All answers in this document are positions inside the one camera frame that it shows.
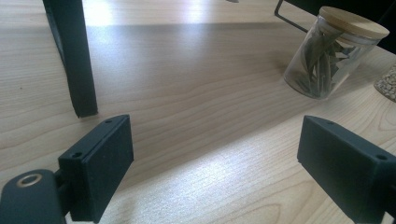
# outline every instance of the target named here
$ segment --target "wooden table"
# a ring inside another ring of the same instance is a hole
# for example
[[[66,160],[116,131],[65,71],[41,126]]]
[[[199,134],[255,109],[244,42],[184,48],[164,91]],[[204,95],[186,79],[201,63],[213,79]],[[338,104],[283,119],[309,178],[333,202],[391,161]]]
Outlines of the wooden table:
[[[282,77],[304,33],[276,2],[85,0],[99,115],[77,119],[41,1],[2,0],[0,187],[130,114],[135,161],[101,223],[352,223],[296,160],[303,116],[396,153],[396,104],[373,87],[396,56],[375,48],[331,99],[304,97]]]

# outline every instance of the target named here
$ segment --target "screw hole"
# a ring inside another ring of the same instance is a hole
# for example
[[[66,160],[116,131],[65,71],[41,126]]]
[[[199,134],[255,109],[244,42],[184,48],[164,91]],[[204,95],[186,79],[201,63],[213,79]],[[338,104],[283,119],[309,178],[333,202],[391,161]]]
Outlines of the screw hole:
[[[82,155],[81,152],[76,152],[76,153],[74,153],[74,154],[72,155],[72,158],[78,158],[78,157],[80,157],[81,155]]]
[[[376,155],[376,157],[377,157],[378,159],[380,159],[381,161],[385,161],[385,160],[388,159],[388,158],[387,158],[386,156],[384,156],[384,155]]]
[[[26,175],[18,180],[17,186],[20,188],[26,188],[32,186],[38,183],[38,181],[40,181],[42,177],[43,175],[41,174]]]

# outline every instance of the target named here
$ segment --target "black frame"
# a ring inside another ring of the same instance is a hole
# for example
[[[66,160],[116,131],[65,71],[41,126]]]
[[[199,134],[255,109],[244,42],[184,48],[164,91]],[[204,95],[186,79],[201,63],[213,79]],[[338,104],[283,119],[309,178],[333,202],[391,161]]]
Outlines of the black frame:
[[[64,63],[76,115],[98,113],[81,0],[43,0],[49,26]]]

